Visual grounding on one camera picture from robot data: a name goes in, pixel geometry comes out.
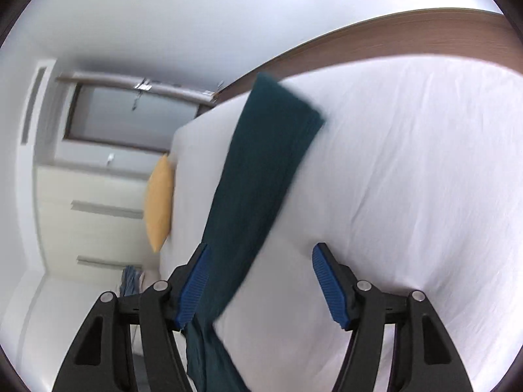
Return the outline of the cream wardrobe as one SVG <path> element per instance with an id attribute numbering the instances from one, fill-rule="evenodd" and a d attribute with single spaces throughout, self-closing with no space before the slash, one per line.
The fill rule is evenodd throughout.
<path id="1" fill-rule="evenodd" d="M 52 276 L 112 286 L 126 266 L 157 271 L 143 221 L 146 180 L 57 166 L 36 169 L 39 235 Z"/>

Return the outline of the yellow cushion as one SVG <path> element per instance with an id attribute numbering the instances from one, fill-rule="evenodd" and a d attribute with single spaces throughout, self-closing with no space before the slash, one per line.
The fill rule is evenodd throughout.
<path id="1" fill-rule="evenodd" d="M 170 234 L 174 189 L 175 169 L 164 154 L 149 177 L 143 205 L 146 234 L 155 253 Z"/>

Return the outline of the dark green knit sweater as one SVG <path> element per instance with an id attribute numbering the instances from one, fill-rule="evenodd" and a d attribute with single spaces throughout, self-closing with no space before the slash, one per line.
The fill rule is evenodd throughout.
<path id="1" fill-rule="evenodd" d="M 199 391 L 247 386 L 214 331 L 283 205 L 324 120 L 268 75 L 257 77 L 234 131 L 202 242 L 211 251 L 208 282 L 183 329 L 188 375 Z"/>

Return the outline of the white bed sheet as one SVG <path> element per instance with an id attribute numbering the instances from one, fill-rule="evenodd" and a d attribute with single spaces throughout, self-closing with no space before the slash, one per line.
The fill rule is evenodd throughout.
<path id="1" fill-rule="evenodd" d="M 314 245 L 380 290 L 423 291 L 491 391 L 522 345 L 522 76 L 387 57 L 288 78 L 325 124 L 239 291 L 215 322 L 252 391 L 329 391 L 349 334 Z"/>

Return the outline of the blue grey folded blanket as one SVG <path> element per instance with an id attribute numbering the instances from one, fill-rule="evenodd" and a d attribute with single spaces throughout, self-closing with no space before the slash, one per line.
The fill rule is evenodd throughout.
<path id="1" fill-rule="evenodd" d="M 143 271 L 136 266 L 125 266 L 122 270 L 119 297 L 133 296 L 140 294 Z"/>

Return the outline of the bedroom door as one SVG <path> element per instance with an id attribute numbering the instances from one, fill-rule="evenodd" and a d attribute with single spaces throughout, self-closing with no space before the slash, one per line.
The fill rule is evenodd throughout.
<path id="1" fill-rule="evenodd" d="M 213 91 L 147 78 L 63 72 L 57 82 L 73 88 L 64 138 L 160 153 L 177 129 L 214 107 Z"/>

